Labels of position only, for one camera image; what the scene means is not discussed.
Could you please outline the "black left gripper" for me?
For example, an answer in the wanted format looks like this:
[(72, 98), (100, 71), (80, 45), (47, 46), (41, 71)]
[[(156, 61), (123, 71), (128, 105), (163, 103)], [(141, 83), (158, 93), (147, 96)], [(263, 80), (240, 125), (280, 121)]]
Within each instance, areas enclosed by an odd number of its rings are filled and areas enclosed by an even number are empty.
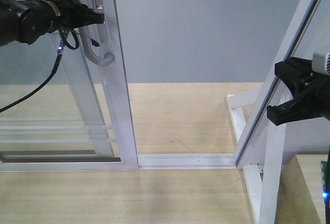
[(48, 29), (49, 32), (54, 32), (60, 24), (69, 28), (80, 28), (92, 24), (104, 24), (105, 15), (95, 12), (87, 5), (75, 0), (49, 0), (59, 10), (59, 15), (56, 16)]

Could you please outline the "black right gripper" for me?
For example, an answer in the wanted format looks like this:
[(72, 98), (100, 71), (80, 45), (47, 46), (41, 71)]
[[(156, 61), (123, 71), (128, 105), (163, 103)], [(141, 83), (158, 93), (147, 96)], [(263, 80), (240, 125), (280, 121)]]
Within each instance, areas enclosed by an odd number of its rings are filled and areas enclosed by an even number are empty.
[(311, 60), (297, 57), (275, 64), (275, 75), (294, 98), (305, 89), (311, 90), (307, 103), (290, 100), (281, 105), (267, 106), (267, 118), (276, 126), (318, 117), (329, 118), (329, 76), (314, 73), (311, 65)]

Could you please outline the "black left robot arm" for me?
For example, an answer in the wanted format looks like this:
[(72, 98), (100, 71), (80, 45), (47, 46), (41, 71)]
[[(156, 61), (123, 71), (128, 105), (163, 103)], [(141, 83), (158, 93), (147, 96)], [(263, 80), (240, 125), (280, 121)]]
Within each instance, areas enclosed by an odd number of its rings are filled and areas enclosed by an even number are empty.
[(76, 28), (102, 24), (104, 15), (79, 0), (1, 0), (1, 46), (17, 41), (33, 44), (46, 33), (59, 31), (70, 49), (79, 48)]

